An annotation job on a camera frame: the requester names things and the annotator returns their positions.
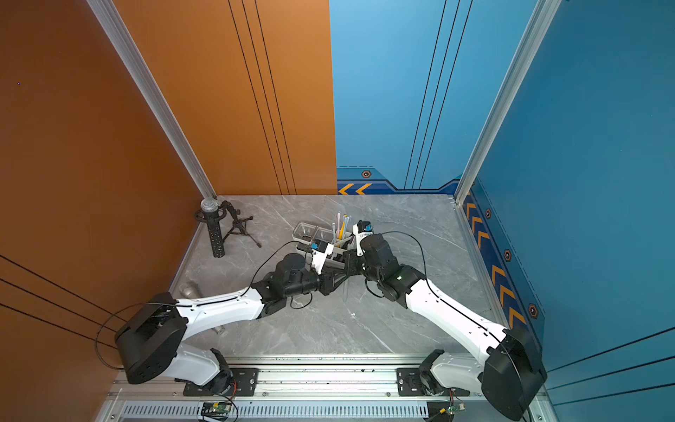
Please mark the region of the white toothbrush holder organizer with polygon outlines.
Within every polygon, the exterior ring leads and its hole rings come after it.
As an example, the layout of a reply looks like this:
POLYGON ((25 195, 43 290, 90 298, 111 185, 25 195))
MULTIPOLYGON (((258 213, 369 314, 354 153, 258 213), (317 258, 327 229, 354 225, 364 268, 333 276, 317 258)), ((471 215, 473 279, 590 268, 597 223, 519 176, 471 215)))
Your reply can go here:
MULTIPOLYGON (((298 223, 292 232, 292 237, 295 241, 301 242, 303 244, 311 244, 315 240, 323 240, 327 243, 330 243, 332 240, 332 229, 328 229, 322 226, 317 226, 312 223, 298 223)), ((341 244, 343 240, 337 240, 334 244, 334 251, 330 257, 333 260, 340 260, 344 251, 353 249, 354 241, 350 244, 348 249, 342 249, 341 244)))

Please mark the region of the yellow toothbrush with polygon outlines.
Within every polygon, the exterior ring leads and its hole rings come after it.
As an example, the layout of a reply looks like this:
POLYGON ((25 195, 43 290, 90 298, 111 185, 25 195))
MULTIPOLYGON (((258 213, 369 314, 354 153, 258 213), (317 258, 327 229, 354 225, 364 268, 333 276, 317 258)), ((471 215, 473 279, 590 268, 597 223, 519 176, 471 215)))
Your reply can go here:
POLYGON ((341 237, 341 239, 340 239, 340 240, 343 240, 343 232, 344 232, 344 226, 345 226, 345 218, 346 218, 346 216, 348 216, 348 215, 343 215, 343 222, 342 222, 342 233, 341 233, 342 237, 341 237))

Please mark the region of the black toothbrush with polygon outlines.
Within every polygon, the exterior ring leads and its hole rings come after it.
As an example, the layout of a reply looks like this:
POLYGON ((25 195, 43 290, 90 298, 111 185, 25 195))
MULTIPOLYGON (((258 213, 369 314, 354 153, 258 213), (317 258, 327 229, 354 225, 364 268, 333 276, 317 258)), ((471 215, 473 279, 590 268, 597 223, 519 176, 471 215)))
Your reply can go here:
POLYGON ((348 249, 350 247, 350 244, 353 242, 354 239, 354 234, 350 233, 348 237, 344 239, 344 241, 341 244, 342 249, 348 249))

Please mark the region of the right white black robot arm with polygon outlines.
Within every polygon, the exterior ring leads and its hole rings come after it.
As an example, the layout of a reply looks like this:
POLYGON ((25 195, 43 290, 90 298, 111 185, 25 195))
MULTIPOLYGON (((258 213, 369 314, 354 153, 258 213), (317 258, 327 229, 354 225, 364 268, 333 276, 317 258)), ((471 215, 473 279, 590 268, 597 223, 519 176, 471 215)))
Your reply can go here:
POLYGON ((353 234, 346 269, 374 281, 382 295, 431 321, 476 360, 476 382, 504 417, 519 421, 548 379, 537 342, 522 327, 507 328, 482 318, 445 294, 425 273, 401 265, 381 234, 353 234))

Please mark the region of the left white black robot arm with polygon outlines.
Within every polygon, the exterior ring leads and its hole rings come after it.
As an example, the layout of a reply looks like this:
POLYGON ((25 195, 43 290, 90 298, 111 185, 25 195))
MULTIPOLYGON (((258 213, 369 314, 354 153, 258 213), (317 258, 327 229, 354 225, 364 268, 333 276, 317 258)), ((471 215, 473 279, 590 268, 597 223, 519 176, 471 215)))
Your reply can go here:
POLYGON ((345 280, 342 269, 317 271, 304 256, 290 253, 264 278, 231 294, 181 300, 168 292, 156 295, 115 335, 126 378, 138 385, 163 376, 212 396, 230 394, 235 381, 224 355, 191 346, 188 339, 219 325, 272 316, 298 295, 330 295, 345 280))

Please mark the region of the small black tripod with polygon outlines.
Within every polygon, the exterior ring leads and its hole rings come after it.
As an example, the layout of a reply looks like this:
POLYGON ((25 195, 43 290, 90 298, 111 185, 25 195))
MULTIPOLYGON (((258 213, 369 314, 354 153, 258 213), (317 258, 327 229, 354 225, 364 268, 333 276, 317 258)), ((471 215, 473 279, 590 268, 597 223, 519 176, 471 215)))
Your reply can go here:
POLYGON ((234 205, 231 202, 228 202, 227 200, 224 200, 221 203, 221 207, 231 216, 232 218, 232 225, 230 230, 225 234, 223 237, 223 242, 225 242, 229 237, 232 236, 243 236, 243 237, 249 237, 258 248, 262 247, 262 244, 255 238, 249 230, 247 229, 247 223, 249 221, 253 220, 253 216, 246 217, 246 218, 241 218, 241 210, 236 209, 234 205))

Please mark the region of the grey metal cylinder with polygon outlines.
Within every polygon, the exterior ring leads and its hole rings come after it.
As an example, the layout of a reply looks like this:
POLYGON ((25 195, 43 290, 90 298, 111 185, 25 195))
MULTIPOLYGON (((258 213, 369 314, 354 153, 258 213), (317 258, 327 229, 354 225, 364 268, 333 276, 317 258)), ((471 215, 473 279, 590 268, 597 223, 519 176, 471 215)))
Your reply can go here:
MULTIPOLYGON (((194 282, 194 281, 188 281, 184 284, 182 284, 179 287, 179 292, 181 293, 182 297, 186 299, 191 299, 191 300, 197 300, 204 295, 202 294, 202 291, 200 290, 199 286, 194 282)), ((212 329, 217 335, 222 335, 224 332, 224 328, 221 325, 218 325, 212 329)))

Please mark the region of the left green circuit board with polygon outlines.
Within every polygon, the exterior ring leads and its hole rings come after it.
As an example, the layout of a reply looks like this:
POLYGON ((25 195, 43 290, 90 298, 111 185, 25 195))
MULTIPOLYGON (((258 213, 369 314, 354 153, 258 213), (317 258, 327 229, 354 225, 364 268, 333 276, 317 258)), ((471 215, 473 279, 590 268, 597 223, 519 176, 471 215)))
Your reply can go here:
POLYGON ((200 421, 236 421, 238 411, 230 402, 205 402, 201 406, 200 421))

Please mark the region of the green circuit board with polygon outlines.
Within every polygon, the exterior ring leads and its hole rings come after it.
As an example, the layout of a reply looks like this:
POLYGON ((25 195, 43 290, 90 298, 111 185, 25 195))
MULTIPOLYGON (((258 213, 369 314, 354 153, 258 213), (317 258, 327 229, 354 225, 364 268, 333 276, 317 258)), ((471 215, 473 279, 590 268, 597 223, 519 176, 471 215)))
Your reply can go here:
POLYGON ((201 406, 200 421, 236 421, 238 411, 230 402, 205 402, 201 406))
POLYGON ((447 418, 449 421, 453 421, 458 413, 463 413, 465 410, 466 406, 464 404, 450 405, 442 408, 438 415, 447 418))

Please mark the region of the right green circuit board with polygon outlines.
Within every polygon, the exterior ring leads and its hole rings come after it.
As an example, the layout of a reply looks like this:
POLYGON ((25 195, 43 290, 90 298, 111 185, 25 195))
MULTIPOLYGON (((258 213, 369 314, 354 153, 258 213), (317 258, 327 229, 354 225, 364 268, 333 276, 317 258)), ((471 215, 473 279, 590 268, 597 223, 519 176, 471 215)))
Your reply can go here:
POLYGON ((466 406, 464 404, 450 405, 442 408, 438 415, 447 418, 449 421, 453 421, 458 413, 463 413, 465 410, 466 406))

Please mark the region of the black perforated post with ball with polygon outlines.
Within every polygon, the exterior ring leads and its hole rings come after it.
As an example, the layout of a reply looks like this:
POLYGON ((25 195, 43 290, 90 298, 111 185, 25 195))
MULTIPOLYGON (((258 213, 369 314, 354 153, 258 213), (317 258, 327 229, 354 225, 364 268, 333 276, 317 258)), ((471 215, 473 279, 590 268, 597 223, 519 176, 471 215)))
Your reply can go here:
POLYGON ((215 258, 225 256, 223 234, 221 233, 221 220, 225 218, 223 207, 214 198, 205 198, 200 203, 200 209, 194 214, 194 218, 205 223, 215 258))

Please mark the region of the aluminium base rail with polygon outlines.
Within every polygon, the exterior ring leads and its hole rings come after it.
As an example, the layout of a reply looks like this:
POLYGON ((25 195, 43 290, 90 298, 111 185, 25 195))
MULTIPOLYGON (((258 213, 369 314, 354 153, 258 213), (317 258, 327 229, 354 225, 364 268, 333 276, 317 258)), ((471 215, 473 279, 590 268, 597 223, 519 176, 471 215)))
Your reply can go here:
POLYGON ((184 383, 158 378, 132 385, 119 376, 98 414, 99 421, 200 421, 205 402, 230 402, 237 421, 449 421, 438 413, 450 405, 466 410, 453 421, 502 421, 480 390, 469 397, 401 397, 397 372, 418 367, 414 354, 269 355, 230 357, 230 367, 255 367, 253 397, 185 397, 184 383))

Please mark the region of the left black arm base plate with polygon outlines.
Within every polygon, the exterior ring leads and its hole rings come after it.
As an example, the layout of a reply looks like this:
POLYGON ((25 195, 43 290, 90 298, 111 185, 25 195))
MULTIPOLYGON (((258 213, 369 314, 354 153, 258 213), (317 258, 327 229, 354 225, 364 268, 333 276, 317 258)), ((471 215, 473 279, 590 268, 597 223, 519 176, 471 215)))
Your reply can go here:
POLYGON ((221 371, 204 386, 186 383, 185 397, 253 397, 258 383, 258 369, 255 367, 235 367, 221 371))

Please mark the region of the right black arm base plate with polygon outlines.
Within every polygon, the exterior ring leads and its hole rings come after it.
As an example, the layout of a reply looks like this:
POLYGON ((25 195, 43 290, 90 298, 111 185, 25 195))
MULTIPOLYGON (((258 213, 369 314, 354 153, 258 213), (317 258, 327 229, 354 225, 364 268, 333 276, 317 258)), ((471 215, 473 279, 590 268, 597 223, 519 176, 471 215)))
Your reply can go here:
POLYGON ((442 387, 429 370, 400 367, 396 372, 398 395, 401 397, 439 397, 451 393, 458 397, 470 396, 468 390, 442 387))

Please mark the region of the right aluminium corner post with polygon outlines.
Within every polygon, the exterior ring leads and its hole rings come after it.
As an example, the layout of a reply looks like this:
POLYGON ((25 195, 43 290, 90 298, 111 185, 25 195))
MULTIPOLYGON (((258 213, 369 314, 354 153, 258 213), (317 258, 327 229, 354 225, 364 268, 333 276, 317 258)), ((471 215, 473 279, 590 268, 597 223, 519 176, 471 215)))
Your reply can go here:
POLYGON ((541 0, 536 3, 455 191, 455 203, 458 206, 464 204, 469 195, 561 3, 561 0, 541 0))

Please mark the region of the aluminium corner post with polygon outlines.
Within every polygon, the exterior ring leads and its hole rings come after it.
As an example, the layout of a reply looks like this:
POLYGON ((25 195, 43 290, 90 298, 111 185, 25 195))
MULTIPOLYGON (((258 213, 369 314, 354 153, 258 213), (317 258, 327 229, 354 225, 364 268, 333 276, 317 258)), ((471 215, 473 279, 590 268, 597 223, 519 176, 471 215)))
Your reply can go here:
POLYGON ((208 179, 114 2, 88 0, 87 3, 202 197, 216 198, 216 190, 208 179))
POLYGON ((561 0, 541 0, 536 3, 455 191, 455 203, 458 206, 464 204, 469 195, 561 3, 561 0))

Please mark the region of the left aluminium corner post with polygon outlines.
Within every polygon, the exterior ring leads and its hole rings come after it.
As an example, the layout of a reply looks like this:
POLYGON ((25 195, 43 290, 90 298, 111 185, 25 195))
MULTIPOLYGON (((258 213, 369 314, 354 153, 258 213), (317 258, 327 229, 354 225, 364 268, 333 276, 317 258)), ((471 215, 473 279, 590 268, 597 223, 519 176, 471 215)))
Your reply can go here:
POLYGON ((216 198, 216 190, 208 179, 114 2, 88 0, 87 3, 202 197, 216 198))

